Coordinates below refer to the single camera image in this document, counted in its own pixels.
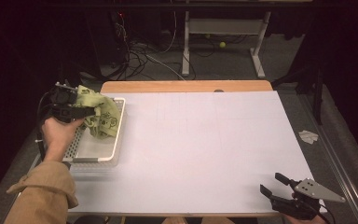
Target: plastic basket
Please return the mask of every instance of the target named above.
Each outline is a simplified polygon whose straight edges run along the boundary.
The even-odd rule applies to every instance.
[[[126,120],[126,101],[123,98],[112,99],[120,112],[116,137],[97,139],[90,130],[77,129],[75,140],[65,152],[63,161],[70,162],[72,167],[113,167],[118,163],[118,156]]]

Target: white tabletop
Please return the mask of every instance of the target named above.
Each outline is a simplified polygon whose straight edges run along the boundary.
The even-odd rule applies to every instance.
[[[260,217],[260,184],[289,199],[275,173],[312,178],[276,91],[106,95],[127,102],[118,165],[72,171],[70,214]]]

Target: human hand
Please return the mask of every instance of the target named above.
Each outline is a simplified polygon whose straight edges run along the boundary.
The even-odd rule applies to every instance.
[[[326,224],[326,222],[319,216],[316,216],[313,220],[298,220],[294,217],[289,217],[286,214],[283,214],[287,220],[292,224]]]
[[[83,121],[84,119],[76,119],[71,123],[62,123],[55,118],[45,120],[45,124],[42,125],[42,131],[48,150],[44,161],[62,161],[65,150],[75,138],[76,128]]]

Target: gray floor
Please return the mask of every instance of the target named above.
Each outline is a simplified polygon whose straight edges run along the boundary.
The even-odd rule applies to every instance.
[[[255,45],[256,38],[254,36],[246,38],[213,36],[211,40],[214,43],[214,50],[209,40],[202,39],[196,35],[191,36],[190,47],[192,54],[190,61],[196,72],[197,80],[256,79],[255,69],[248,51],[249,48]],[[222,40],[227,42],[227,46],[221,49],[218,45]],[[266,38],[260,50],[260,60],[267,76],[266,80],[272,81],[287,73],[301,40],[302,38],[295,38],[286,41],[281,35],[272,35]],[[176,63],[182,61],[182,51],[178,42],[175,41],[170,50],[165,53],[156,52],[157,48],[166,49],[170,43],[170,39],[167,38],[165,44],[159,47],[147,47],[145,44],[137,44],[132,50],[145,50],[148,55],[162,63],[166,63],[180,74],[180,65]],[[139,52],[138,56],[146,61],[146,56]],[[130,66],[136,67],[138,64],[139,61],[133,59]],[[104,66],[102,70],[105,74],[112,71],[110,66]],[[192,71],[185,78],[191,79],[194,75],[195,73]],[[148,62],[142,74],[129,77],[127,80],[176,80],[178,78],[167,67],[158,63]],[[98,91],[102,86],[102,82],[85,80],[84,85]],[[324,87],[322,106],[323,125],[317,125],[310,114],[312,96],[297,95],[294,91],[295,86],[296,84],[283,84],[276,90],[280,94],[282,104],[312,174],[316,181],[345,196],[348,200],[346,203],[326,202],[326,206],[335,215],[337,223],[358,223],[358,146],[349,132],[345,120],[337,111],[326,87]],[[303,142],[298,136],[298,132],[303,130],[319,134],[320,139],[313,145]],[[32,132],[1,182],[0,223],[5,219],[14,199],[14,196],[5,194],[6,189],[28,172],[37,153],[34,132]],[[116,218],[111,223],[118,222],[119,218]],[[281,224],[282,219],[280,217],[268,217],[260,218],[258,222],[260,224]]]

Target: dark background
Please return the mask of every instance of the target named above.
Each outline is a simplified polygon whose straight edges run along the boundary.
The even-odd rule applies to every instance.
[[[44,92],[64,78],[78,85],[79,71],[100,77],[100,64],[121,60],[120,40],[105,16],[49,13],[35,1],[0,1],[0,180],[34,128],[37,104]],[[130,35],[158,43],[159,32],[172,29],[166,16],[157,11],[127,14],[134,31]],[[291,71],[314,62],[320,65],[324,82],[358,142],[358,3],[317,13],[271,15],[267,35],[285,34],[290,39],[304,33],[307,35]],[[314,74],[307,76],[306,82],[312,85]],[[304,81],[301,77],[291,81],[299,80]]]

